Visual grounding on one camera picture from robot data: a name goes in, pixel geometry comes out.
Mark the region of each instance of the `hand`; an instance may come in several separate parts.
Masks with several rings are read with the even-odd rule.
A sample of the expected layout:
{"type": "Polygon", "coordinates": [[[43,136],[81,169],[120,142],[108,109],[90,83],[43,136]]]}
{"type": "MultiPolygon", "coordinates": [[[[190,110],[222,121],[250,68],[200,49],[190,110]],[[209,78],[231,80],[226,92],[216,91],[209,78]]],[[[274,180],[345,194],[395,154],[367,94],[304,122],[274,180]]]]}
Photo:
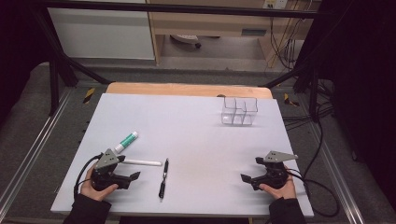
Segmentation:
{"type": "Polygon", "coordinates": [[[119,186],[117,184],[113,184],[111,186],[109,186],[107,189],[101,190],[101,191],[97,191],[96,189],[94,189],[92,187],[92,181],[88,180],[91,178],[91,174],[93,171],[93,168],[96,164],[94,164],[88,171],[87,171],[87,175],[85,176],[85,179],[87,181],[85,181],[82,186],[81,186],[81,194],[94,199],[98,202],[101,202],[107,195],[109,195],[110,193],[112,193],[114,190],[116,190],[119,186]]]}
{"type": "Polygon", "coordinates": [[[271,194],[275,199],[284,198],[284,199],[293,199],[296,198],[296,189],[294,187],[293,178],[289,175],[286,180],[285,186],[281,189],[273,189],[266,184],[260,184],[259,188],[271,194]]]}

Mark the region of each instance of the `aluminum rail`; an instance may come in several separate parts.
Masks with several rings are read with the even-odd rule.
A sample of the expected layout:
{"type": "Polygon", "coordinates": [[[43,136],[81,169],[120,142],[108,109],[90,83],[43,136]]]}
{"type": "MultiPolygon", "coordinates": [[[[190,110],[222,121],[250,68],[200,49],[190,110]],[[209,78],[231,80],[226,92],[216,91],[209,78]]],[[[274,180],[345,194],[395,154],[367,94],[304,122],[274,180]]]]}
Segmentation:
{"type": "Polygon", "coordinates": [[[281,9],[249,8],[249,7],[211,7],[211,6],[64,1],[64,0],[37,0],[36,3],[42,7],[73,8],[73,9],[174,12],[174,13],[281,17],[281,18],[301,18],[301,19],[335,19],[336,18],[336,15],[333,12],[297,11],[297,10],[281,10],[281,9]]]}
{"type": "MultiPolygon", "coordinates": [[[[301,95],[298,95],[299,101],[302,103],[302,108],[305,114],[308,114],[308,105],[307,101],[301,95]]],[[[320,128],[318,124],[314,122],[310,122],[311,130],[313,131],[316,140],[319,142],[320,140],[320,128]]],[[[356,205],[355,200],[353,199],[352,193],[349,190],[347,182],[345,181],[340,168],[337,165],[332,153],[323,138],[322,147],[320,149],[320,156],[323,159],[324,164],[326,165],[327,171],[329,172],[329,176],[334,184],[334,188],[337,191],[338,197],[341,201],[341,204],[344,207],[346,212],[346,216],[349,219],[349,222],[352,224],[363,224],[364,219],[361,215],[361,211],[359,207],[356,205]]]]}
{"type": "Polygon", "coordinates": [[[32,144],[29,152],[26,154],[23,162],[21,163],[18,171],[12,177],[9,182],[6,190],[0,197],[0,223],[2,223],[5,218],[8,209],[14,202],[15,197],[20,191],[26,177],[29,175],[29,172],[32,170],[32,167],[35,164],[38,156],[40,155],[41,149],[47,142],[47,139],[50,137],[50,134],[55,127],[55,124],[58,122],[59,117],[64,112],[64,108],[67,105],[70,94],[72,93],[72,88],[67,88],[64,90],[63,95],[60,100],[60,106],[55,111],[54,115],[49,117],[41,129],[41,132],[38,134],[35,142],[32,144]]]}

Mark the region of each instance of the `white table surface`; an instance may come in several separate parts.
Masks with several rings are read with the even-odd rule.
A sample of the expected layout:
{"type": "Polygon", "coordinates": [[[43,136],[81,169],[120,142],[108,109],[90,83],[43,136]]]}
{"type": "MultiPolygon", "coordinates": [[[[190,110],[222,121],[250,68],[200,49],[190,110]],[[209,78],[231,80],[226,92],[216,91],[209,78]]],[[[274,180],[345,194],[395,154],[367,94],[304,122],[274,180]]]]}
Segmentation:
{"type": "MultiPolygon", "coordinates": [[[[78,152],[51,207],[71,211],[78,173],[91,157],[114,147],[136,131],[138,138],[121,154],[126,159],[169,159],[163,201],[158,197],[163,166],[119,164],[117,175],[141,172],[128,189],[106,200],[121,216],[262,217],[274,200],[242,182],[241,174],[257,177],[265,167],[255,162],[271,151],[292,154],[276,100],[258,100],[252,126],[221,123],[223,98],[197,96],[102,95],[78,152]]],[[[284,162],[297,169],[296,161],[284,162]]],[[[313,211],[303,183],[294,179],[303,213],[313,211]]]]}

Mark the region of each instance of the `plastic compartment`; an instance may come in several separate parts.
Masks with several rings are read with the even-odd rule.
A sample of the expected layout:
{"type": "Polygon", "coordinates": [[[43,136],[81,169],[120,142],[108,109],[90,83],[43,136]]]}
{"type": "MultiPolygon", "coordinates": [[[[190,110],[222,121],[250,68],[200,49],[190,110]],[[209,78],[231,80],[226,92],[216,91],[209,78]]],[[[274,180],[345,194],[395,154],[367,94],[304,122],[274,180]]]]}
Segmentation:
{"type": "Polygon", "coordinates": [[[252,125],[257,112],[256,98],[224,97],[221,122],[228,125],[252,125]]]}

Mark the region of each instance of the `black pen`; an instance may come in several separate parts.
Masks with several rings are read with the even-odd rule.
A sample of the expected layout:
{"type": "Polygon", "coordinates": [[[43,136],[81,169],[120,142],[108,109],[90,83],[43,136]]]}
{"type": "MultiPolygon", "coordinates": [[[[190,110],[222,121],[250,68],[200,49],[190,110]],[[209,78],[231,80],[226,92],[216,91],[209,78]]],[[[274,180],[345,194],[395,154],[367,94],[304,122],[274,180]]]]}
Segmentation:
{"type": "Polygon", "coordinates": [[[168,175],[168,165],[169,165],[169,160],[166,159],[165,168],[163,168],[163,182],[161,183],[160,193],[158,194],[158,196],[160,196],[161,198],[161,202],[163,201],[163,195],[165,193],[165,179],[166,176],[168,175]]]}

